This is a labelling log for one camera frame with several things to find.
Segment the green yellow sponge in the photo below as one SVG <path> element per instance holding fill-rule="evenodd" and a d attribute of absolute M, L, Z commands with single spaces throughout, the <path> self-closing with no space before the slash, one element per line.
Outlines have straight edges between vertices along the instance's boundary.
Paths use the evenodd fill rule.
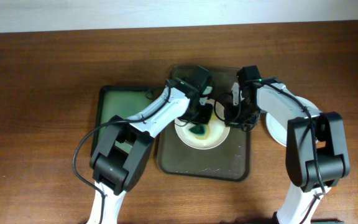
<path fill-rule="evenodd" d="M 208 127 L 205 124 L 197 124 L 191 127 L 189 132 L 198 138 L 205 138 L 208 135 Z"/>

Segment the pale blue white plate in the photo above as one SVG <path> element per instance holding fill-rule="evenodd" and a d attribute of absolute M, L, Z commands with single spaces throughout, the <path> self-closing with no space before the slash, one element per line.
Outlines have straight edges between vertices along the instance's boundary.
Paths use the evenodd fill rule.
<path fill-rule="evenodd" d="M 297 96 L 297 98 L 304 103 L 306 106 L 312 107 L 318 110 L 318 107 L 312 103 L 311 101 L 307 100 L 306 98 Z M 265 117 L 265 124 L 267 127 L 268 132 L 270 133 L 271 137 L 281 144 L 282 146 L 287 146 L 287 130 L 269 113 L 266 114 Z"/>

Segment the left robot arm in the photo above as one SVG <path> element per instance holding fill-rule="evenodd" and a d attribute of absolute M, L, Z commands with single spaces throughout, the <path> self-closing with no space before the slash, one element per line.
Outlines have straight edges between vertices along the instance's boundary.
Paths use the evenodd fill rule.
<path fill-rule="evenodd" d="M 155 137 L 183 115 L 193 121 L 212 92 L 209 80 L 168 80 L 161 95 L 142 111 L 126 119 L 113 116 L 94 129 L 103 133 L 89 162 L 95 197 L 88 223 L 117 223 L 124 196 L 141 178 Z"/>

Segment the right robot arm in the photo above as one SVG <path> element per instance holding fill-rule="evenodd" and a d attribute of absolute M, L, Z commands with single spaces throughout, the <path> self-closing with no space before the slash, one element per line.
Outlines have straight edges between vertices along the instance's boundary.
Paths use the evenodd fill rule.
<path fill-rule="evenodd" d="M 232 99 L 224 108 L 228 126 L 248 131 L 265 111 L 287 132 L 285 166 L 291 184 L 273 223 L 311 223 L 320 201 L 350 173 L 341 115 L 309 107 L 273 78 L 235 82 Z"/>

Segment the large brown serving tray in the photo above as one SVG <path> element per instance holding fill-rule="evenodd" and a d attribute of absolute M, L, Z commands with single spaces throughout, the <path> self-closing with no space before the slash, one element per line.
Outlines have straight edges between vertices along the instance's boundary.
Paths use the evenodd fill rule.
<path fill-rule="evenodd" d="M 186 78 L 195 65 L 178 65 L 170 72 L 171 78 Z M 236 68 L 204 67 L 211 76 L 213 93 L 207 103 L 225 106 L 230 102 L 229 92 L 237 81 Z M 212 149 L 200 150 L 187 146 L 175 131 L 175 122 L 169 124 L 160 134 L 157 152 L 159 168 L 168 174 L 204 177 L 210 179 L 242 181 L 250 169 L 250 133 L 231 128 L 222 144 Z"/>

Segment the small green water tray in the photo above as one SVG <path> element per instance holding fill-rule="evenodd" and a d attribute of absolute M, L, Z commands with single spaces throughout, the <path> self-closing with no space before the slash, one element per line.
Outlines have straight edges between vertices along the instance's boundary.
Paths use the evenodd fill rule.
<path fill-rule="evenodd" d="M 108 122 L 115 115 L 126 119 L 153 102 L 159 88 L 142 86 L 103 86 L 99 91 L 95 127 Z"/>

